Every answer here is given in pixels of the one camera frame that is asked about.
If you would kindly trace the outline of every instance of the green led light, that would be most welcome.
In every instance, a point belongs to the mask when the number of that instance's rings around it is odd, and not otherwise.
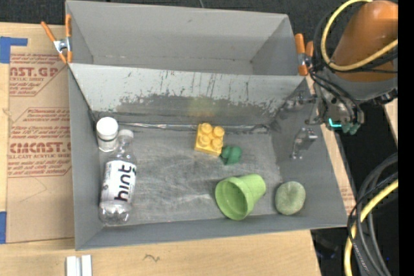
[[[329,122],[329,125],[330,125],[332,128],[340,128],[340,127],[342,126],[342,124],[334,124],[334,122],[332,121],[332,119],[331,119],[331,118],[329,118],[329,119],[328,119],[328,122]]]

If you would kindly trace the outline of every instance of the plastic bottle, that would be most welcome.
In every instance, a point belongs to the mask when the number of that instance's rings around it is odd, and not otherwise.
[[[131,149],[133,137],[131,130],[120,130],[116,149],[105,164],[99,217],[108,226],[127,223],[133,208],[136,178],[136,157]]]
[[[99,149],[103,152],[111,152],[116,147],[118,135],[118,122],[111,117],[101,118],[96,122],[96,136]]]

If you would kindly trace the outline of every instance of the white bottle cap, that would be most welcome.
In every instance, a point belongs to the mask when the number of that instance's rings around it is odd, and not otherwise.
[[[128,136],[134,138],[134,132],[129,129],[119,130],[119,136]]]
[[[114,118],[102,118],[96,123],[96,131],[101,139],[112,140],[118,134],[118,122]]]

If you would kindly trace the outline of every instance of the bin floor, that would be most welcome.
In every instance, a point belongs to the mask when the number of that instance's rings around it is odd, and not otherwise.
[[[226,177],[250,173],[261,175],[267,185],[251,215],[277,213],[274,192],[281,177],[270,129],[227,131],[224,146],[238,145],[243,150],[240,162],[232,165],[194,151],[193,130],[130,129],[135,132],[138,167],[128,225],[224,218],[215,202],[215,186]],[[103,167],[107,154],[101,153],[100,158]]]

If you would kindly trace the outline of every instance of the white label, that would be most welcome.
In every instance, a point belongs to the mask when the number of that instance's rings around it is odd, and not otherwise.
[[[136,165],[120,160],[109,161],[105,165],[101,202],[131,203],[136,178]]]

